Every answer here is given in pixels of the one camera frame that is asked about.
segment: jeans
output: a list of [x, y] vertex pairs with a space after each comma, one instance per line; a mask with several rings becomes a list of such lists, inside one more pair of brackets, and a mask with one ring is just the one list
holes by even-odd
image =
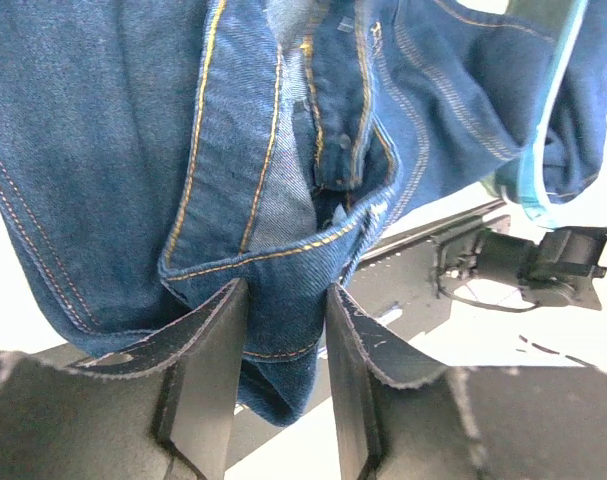
[[[560, 201], [602, 160], [607, 0], [586, 22], [546, 150]], [[454, 0], [0, 0], [0, 209], [44, 315], [92, 355], [247, 279], [239, 401], [288, 425], [328, 286], [410, 210], [513, 185], [552, 50]]]

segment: orange stitching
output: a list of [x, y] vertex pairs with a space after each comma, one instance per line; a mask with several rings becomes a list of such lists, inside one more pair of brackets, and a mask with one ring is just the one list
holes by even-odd
[[192, 153], [190, 155], [190, 168], [188, 171], [187, 178], [187, 187], [185, 195], [181, 200], [181, 206], [179, 208], [179, 217], [176, 222], [174, 229], [172, 230], [172, 234], [170, 236], [170, 245], [167, 253], [165, 254], [165, 262], [167, 266], [170, 266], [170, 260], [172, 257], [172, 253], [174, 253], [174, 249], [176, 248], [176, 241], [178, 240], [179, 233], [183, 227], [183, 222], [185, 221], [185, 210], [187, 209], [187, 204], [190, 201], [190, 196], [192, 194], [192, 184], [194, 181], [194, 172], [196, 170], [196, 154], [199, 148], [199, 136], [201, 132], [201, 122], [203, 120], [203, 103], [205, 100], [205, 87], [207, 85], [207, 76], [210, 69], [210, 64], [212, 62], [212, 56], [214, 53], [214, 39], [216, 37], [216, 29], [219, 24], [219, 20], [221, 19], [221, 15], [223, 14], [223, 10], [225, 10], [225, 4], [227, 0], [220, 0], [220, 3], [216, 9], [214, 14], [214, 19], [212, 20], [212, 26], [210, 27], [209, 38], [207, 43], [207, 51], [205, 54], [205, 61], [203, 63], [203, 80], [201, 82], [201, 88], [199, 90], [199, 101], [198, 101], [198, 114], [196, 116], [196, 122], [194, 125], [194, 139], [192, 144]]
[[240, 267], [243, 265], [247, 265], [248, 263], [254, 263], [254, 262], [258, 262], [259, 260], [267, 260], [269, 258], [278, 258], [278, 257], [287, 257], [289, 255], [294, 255], [294, 254], [298, 254], [298, 253], [303, 253], [303, 252], [307, 252], [309, 250], [313, 250], [315, 248], [318, 247], [322, 247], [323, 245], [327, 245], [329, 243], [332, 243], [334, 240], [342, 237], [343, 235], [345, 235], [346, 233], [348, 233], [350, 230], [352, 230], [354, 227], [356, 226], [356, 222], [349, 224], [348, 226], [344, 227], [343, 229], [339, 230], [338, 232], [336, 232], [333, 235], [330, 235], [328, 237], [322, 238], [321, 240], [318, 240], [316, 242], [312, 242], [309, 243], [307, 245], [304, 245], [302, 247], [298, 247], [298, 248], [293, 248], [291, 250], [286, 250], [285, 252], [276, 252], [276, 253], [270, 253], [267, 255], [261, 255], [259, 257], [252, 257], [252, 258], [247, 258], [241, 262], [238, 263], [233, 263], [230, 265], [222, 265], [220, 267], [214, 267], [214, 268], [209, 268], [207, 270], [203, 270], [200, 272], [192, 272], [192, 273], [188, 273], [186, 275], [181, 275], [179, 277], [170, 277], [167, 280], [170, 282], [177, 282], [180, 280], [185, 280], [188, 278], [192, 278], [192, 277], [197, 277], [199, 275], [205, 275], [206, 273], [212, 273], [212, 272], [218, 272], [221, 270], [228, 270], [230, 268], [236, 268], [236, 267]]
[[530, 35], [533, 35], [542, 40], [545, 40], [548, 43], [554, 43], [554, 40], [551, 37], [548, 37], [547, 35], [543, 35], [543, 34], [537, 32], [536, 30], [532, 30], [531, 28], [524, 27], [523, 25], [517, 25], [517, 24], [512, 24], [512, 23], [494, 24], [494, 23], [475, 22], [473, 20], [467, 19], [467, 18], [459, 15], [457, 12], [455, 12], [450, 7], [445, 5], [441, 0], [434, 0], [434, 3], [436, 3], [439, 7], [441, 7], [443, 9], [443, 11], [445, 11], [446, 13], [449, 13], [451, 16], [453, 16], [457, 20], [460, 20], [461, 22], [467, 23], [469, 25], [475, 25], [477, 27], [488, 27], [488, 28], [499, 28], [499, 27], [514, 28], [516, 30], [521, 30], [525, 33], [529, 33]]
[[511, 151], [509, 147], [504, 145], [496, 137], [496, 135], [492, 135], [489, 138], [486, 138], [483, 135], [481, 132], [481, 126], [469, 113], [465, 104], [461, 102], [458, 93], [452, 87], [451, 81], [436, 66], [426, 65], [426, 62], [424, 62], [421, 58], [420, 53], [413, 45], [413, 42], [407, 35], [407, 32], [400, 29], [398, 23], [396, 23], [394, 30], [403, 55], [410, 61], [410, 63], [413, 63], [421, 71], [423, 71], [428, 78], [430, 78], [436, 84], [437, 88], [444, 93], [445, 99], [448, 101], [455, 116], [463, 124], [467, 131], [498, 159], [503, 161], [514, 159], [518, 155], [518, 152]]
[[3, 172], [3, 175], [7, 179], [8, 183], [10, 184], [10, 186], [12, 187], [12, 189], [16, 192], [16, 195], [19, 197], [19, 200], [21, 201], [21, 204], [23, 205], [23, 207], [27, 211], [28, 215], [32, 219], [32, 222], [34, 223], [34, 225], [36, 226], [36, 228], [38, 228], [39, 232], [41, 233], [41, 236], [43, 237], [43, 240], [45, 240], [45, 243], [48, 246], [48, 249], [50, 250], [50, 253], [54, 257], [54, 260], [56, 261], [56, 264], [59, 266], [59, 268], [61, 270], [61, 273], [65, 277], [68, 286], [74, 292], [74, 296], [79, 300], [79, 302], [83, 306], [83, 309], [88, 314], [89, 319], [92, 320], [92, 323], [94, 323], [96, 326], [100, 326], [99, 323], [94, 319], [94, 317], [90, 313], [90, 310], [89, 310], [89, 307], [87, 306], [87, 303], [85, 302], [85, 300], [83, 299], [83, 297], [81, 297], [81, 294], [77, 290], [76, 285], [74, 285], [74, 283], [72, 282], [72, 279], [70, 278], [70, 276], [67, 273], [67, 270], [65, 270], [65, 268], [63, 267], [61, 259], [56, 254], [56, 251], [54, 249], [54, 245], [52, 245], [52, 242], [50, 241], [50, 239], [48, 238], [48, 236], [45, 234], [45, 231], [44, 231], [43, 227], [37, 221], [36, 216], [34, 215], [34, 213], [32, 212], [32, 210], [30, 210], [30, 208], [27, 206], [27, 203], [25, 202], [25, 199], [23, 198], [23, 195], [21, 195], [21, 192], [19, 191], [18, 186], [14, 183], [14, 181], [10, 177], [10, 174], [7, 171], [7, 169], [5, 168], [5, 165], [3, 164], [3, 162], [1, 161], [1, 159], [0, 159], [0, 167], [1, 167], [1, 171]]
[[385, 157], [387, 158], [387, 175], [385, 176], [385, 183], [389, 185], [392, 180], [392, 169], [394, 166], [394, 159], [392, 158], [392, 153], [389, 150], [389, 145], [386, 144], [386, 141], [383, 139], [383, 135], [381, 134], [379, 127], [376, 125], [374, 126], [374, 133], [379, 139], [379, 142], [381, 142], [381, 145], [383, 145], [383, 151], [385, 152]]
[[306, 351], [311, 349], [314, 345], [316, 345], [316, 341], [310, 343], [307, 347], [303, 347], [300, 350], [297, 350], [296, 352], [265, 354], [265, 353], [247, 352], [247, 351], [243, 350], [243, 354], [252, 355], [254, 357], [260, 357], [260, 358], [294, 357], [301, 353], [305, 353]]
[[[412, 103], [399, 91], [399, 89], [394, 85], [390, 75], [387, 71], [387, 64], [385, 62], [385, 55], [381, 52], [381, 54], [376, 56], [377, 63], [379, 64], [379, 70], [381, 73], [381, 80], [383, 82], [383, 86], [387, 87], [388, 93], [392, 96], [394, 100], [396, 100], [403, 112], [412, 120], [412, 122], [418, 127], [417, 132], [417, 141], [419, 144], [419, 157], [414, 169], [412, 170], [412, 174], [410, 176], [409, 183], [401, 195], [399, 199], [399, 203], [394, 207], [392, 213], [390, 214], [391, 222], [395, 222], [400, 216], [400, 212], [407, 206], [408, 202], [411, 200], [412, 196], [416, 192], [418, 188], [419, 182], [423, 177], [423, 173], [425, 173], [425, 169], [427, 168], [427, 164], [430, 160], [430, 139], [427, 134], [427, 129], [425, 128], [425, 124], [423, 123], [423, 119], [420, 115], [416, 113], [414, 106]], [[383, 139], [383, 148], [385, 150], [389, 150], [389, 145], [387, 141]]]
[[10, 216], [14, 220], [14, 223], [16, 224], [17, 228], [21, 232], [21, 235], [23, 236], [23, 238], [25, 239], [25, 241], [30, 245], [30, 247], [32, 248], [32, 251], [36, 255], [36, 258], [38, 259], [38, 262], [40, 263], [41, 267], [45, 271], [46, 275], [50, 278], [50, 281], [52, 282], [52, 285], [54, 286], [54, 289], [59, 294], [59, 297], [61, 298], [61, 300], [63, 300], [63, 303], [65, 304], [65, 307], [72, 313], [72, 315], [74, 316], [74, 318], [76, 318], [78, 320], [78, 322], [80, 323], [80, 325], [76, 324], [76, 323], [75, 323], [75, 325], [79, 328], [79, 330], [82, 330], [82, 331], [85, 330], [86, 333], [94, 333], [94, 332], [92, 332], [92, 329], [90, 329], [83, 322], [83, 320], [81, 320], [81, 318], [76, 313], [76, 310], [74, 309], [73, 305], [67, 300], [67, 298], [65, 298], [65, 295], [63, 294], [63, 291], [62, 291], [61, 287], [56, 282], [56, 280], [54, 278], [54, 275], [52, 274], [52, 272], [50, 271], [50, 269], [45, 266], [45, 262], [43, 261], [43, 258], [41, 257], [41, 254], [39, 253], [38, 249], [36, 248], [36, 246], [34, 245], [34, 243], [32, 242], [32, 240], [30, 239], [30, 237], [27, 235], [25, 229], [23, 228], [23, 224], [21, 223], [21, 221], [19, 220], [18, 216], [14, 212], [14, 209], [12, 208], [10, 202], [5, 197], [5, 193], [3, 192], [3, 189], [1, 188], [1, 186], [0, 186], [0, 197], [3, 200], [3, 203], [5, 204], [5, 207], [8, 209], [8, 212], [9, 212]]
[[363, 79], [363, 111], [361, 112], [361, 119], [359, 120], [359, 130], [357, 132], [356, 138], [354, 139], [354, 146], [352, 147], [352, 171], [351, 171], [351, 180], [353, 181], [356, 176], [356, 161], [358, 149], [363, 142], [361, 138], [364, 135], [365, 131], [365, 118], [367, 113], [370, 111], [372, 107], [372, 99], [370, 97], [370, 85], [369, 85], [369, 76], [367, 71], [367, 55], [365, 48], [365, 31], [363, 29], [363, 25], [360, 20], [360, 9], [356, 8], [356, 15], [354, 19], [354, 35], [356, 37], [356, 50], [359, 57], [359, 67], [361, 68], [361, 77]]
[[256, 192], [254, 193], [254, 202], [252, 203], [252, 212], [250, 213], [250, 220], [247, 222], [247, 226], [245, 227], [245, 233], [243, 234], [243, 240], [241, 241], [241, 248], [239, 249], [239, 255], [243, 253], [245, 250], [245, 246], [250, 237], [250, 231], [252, 230], [252, 225], [254, 224], [254, 217], [256, 216], [256, 207], [259, 203], [259, 197], [261, 195], [261, 191], [263, 190], [263, 183], [265, 180], [265, 173], [267, 172], [267, 167], [270, 164], [270, 158], [272, 157], [272, 149], [274, 148], [274, 138], [276, 137], [276, 125], [278, 123], [279, 118], [279, 93], [280, 93], [280, 83], [281, 83], [281, 45], [277, 46], [276, 49], [276, 83], [274, 85], [274, 110], [272, 114], [272, 129], [270, 130], [270, 141], [267, 145], [267, 153], [265, 154], [265, 160], [263, 161], [263, 170], [261, 171], [261, 178], [259, 179], [259, 184], [256, 187]]
[[312, 103], [312, 112], [314, 113], [314, 122], [316, 123], [316, 153], [314, 161], [317, 167], [321, 165], [321, 155], [323, 153], [323, 125], [321, 125], [321, 111], [319, 110], [316, 85], [314, 85], [314, 72], [312, 71], [312, 54], [314, 46], [312, 44], [312, 35], [305, 36], [305, 42], [301, 45], [305, 55], [305, 76], [307, 77], [308, 88], [310, 89], [310, 102]]

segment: black metal bracket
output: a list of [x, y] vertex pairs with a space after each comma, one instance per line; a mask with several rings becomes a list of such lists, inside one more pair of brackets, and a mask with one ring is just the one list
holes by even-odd
[[607, 371], [448, 368], [328, 302], [342, 478], [607, 478]]
[[456, 255], [443, 255], [441, 285], [448, 279], [460, 285], [484, 278], [518, 288], [523, 300], [534, 306], [602, 309], [592, 280], [607, 272], [598, 265], [607, 228], [559, 228], [547, 232], [540, 245], [481, 228], [464, 234], [459, 243], [450, 248]]
[[0, 352], [0, 480], [222, 480], [247, 305], [235, 280], [134, 346], [70, 366]]
[[[451, 300], [436, 295], [438, 280], [461, 281], [442, 278], [449, 266], [472, 252], [472, 271], [492, 271], [478, 247], [506, 233], [508, 217], [486, 220], [501, 205], [391, 237], [365, 256], [350, 293], [330, 288], [310, 408], [331, 386], [345, 480], [607, 478], [607, 371], [452, 368], [407, 343], [449, 317]], [[598, 267], [607, 232], [570, 233], [518, 258], [560, 252], [528, 263], [531, 275], [559, 259]], [[235, 280], [100, 359], [0, 352], [0, 480], [222, 479], [244, 431], [234, 405], [248, 302]]]

